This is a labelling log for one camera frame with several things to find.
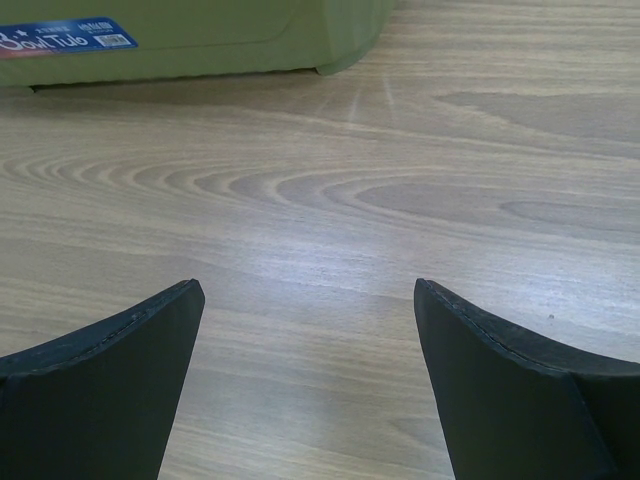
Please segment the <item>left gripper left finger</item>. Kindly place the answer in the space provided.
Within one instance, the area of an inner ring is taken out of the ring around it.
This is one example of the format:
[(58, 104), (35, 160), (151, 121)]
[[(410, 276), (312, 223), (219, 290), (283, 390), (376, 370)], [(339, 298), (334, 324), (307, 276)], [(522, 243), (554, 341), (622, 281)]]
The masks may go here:
[(2, 357), (2, 478), (157, 478), (204, 305), (181, 281)]

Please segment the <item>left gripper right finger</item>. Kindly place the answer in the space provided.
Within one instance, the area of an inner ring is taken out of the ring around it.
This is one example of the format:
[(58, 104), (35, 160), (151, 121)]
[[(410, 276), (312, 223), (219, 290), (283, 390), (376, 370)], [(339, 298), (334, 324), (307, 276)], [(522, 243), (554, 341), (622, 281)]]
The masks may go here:
[(639, 366), (418, 280), (414, 311), (458, 479), (635, 479)]

